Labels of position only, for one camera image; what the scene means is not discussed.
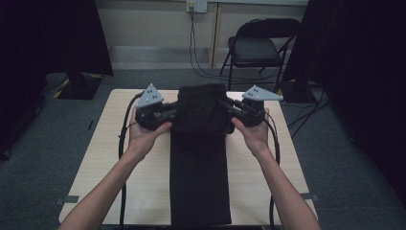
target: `hand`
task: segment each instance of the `hand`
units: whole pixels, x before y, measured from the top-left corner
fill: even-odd
[[[155,131],[142,128],[135,121],[135,109],[132,109],[131,119],[129,121],[129,140],[126,152],[137,154],[139,161],[143,160],[152,149],[155,140],[161,134],[167,132],[172,123],[167,122],[161,124]]]
[[[269,113],[269,109],[265,108],[265,113]],[[265,114],[266,121],[269,121],[268,116]],[[258,126],[246,127],[238,118],[233,118],[232,123],[244,136],[245,144],[248,149],[256,156],[269,149],[268,147],[268,126],[265,122],[260,123]]]

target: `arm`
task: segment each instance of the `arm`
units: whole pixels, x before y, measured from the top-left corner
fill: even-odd
[[[148,131],[135,124],[132,112],[128,147],[122,158],[104,179],[82,199],[59,226],[59,229],[98,229],[134,168],[152,149],[155,139],[170,129],[171,123],[162,124],[155,131]]]
[[[269,149],[266,123],[248,128],[237,118],[233,118],[232,122],[244,136],[248,149],[259,161],[275,199],[283,229],[321,229],[310,207],[290,183]]]

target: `chair leg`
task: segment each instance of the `chair leg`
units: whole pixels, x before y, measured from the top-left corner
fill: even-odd
[[[229,53],[227,54],[226,59],[224,60],[223,66],[221,67],[221,70],[220,70],[220,75],[223,73],[224,66],[226,66],[226,64],[227,64],[227,60],[228,60],[228,58],[229,58],[229,57],[230,57],[230,51],[229,51]]]
[[[279,90],[279,81],[280,81],[280,78],[281,78],[282,68],[283,68],[283,64],[284,64],[284,58],[286,58],[286,51],[287,51],[287,47],[285,49],[283,49],[282,61],[281,61],[281,65],[279,67],[277,81],[276,81],[275,87],[274,87],[274,93],[277,93],[278,90]]]
[[[279,67],[277,81],[275,82],[275,87],[274,87],[274,93],[277,93],[279,90],[279,81],[281,78],[282,68],[283,68],[283,64]]]
[[[228,91],[231,91],[231,79],[233,77],[233,61],[234,61],[234,59],[233,59],[233,57],[231,57]]]
[[[262,69],[259,70],[259,73],[262,73],[262,71],[265,69],[266,67],[262,67]]]

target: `black cloth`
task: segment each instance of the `black cloth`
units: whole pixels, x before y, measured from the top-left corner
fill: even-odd
[[[170,132],[172,226],[230,224],[225,136]]]
[[[170,132],[170,212],[176,227],[231,223],[225,136],[234,131],[224,84],[179,89]]]
[[[224,84],[203,84],[179,88],[178,115],[172,129],[188,133],[210,135],[230,134],[234,131],[227,109],[218,100],[227,99]]]

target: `forearm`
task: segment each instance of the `forearm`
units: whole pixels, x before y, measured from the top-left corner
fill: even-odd
[[[104,179],[76,205],[59,229],[98,229],[139,161],[136,154],[123,154]]]
[[[257,154],[260,166],[268,183],[283,229],[320,229],[310,207],[293,187],[269,149]]]

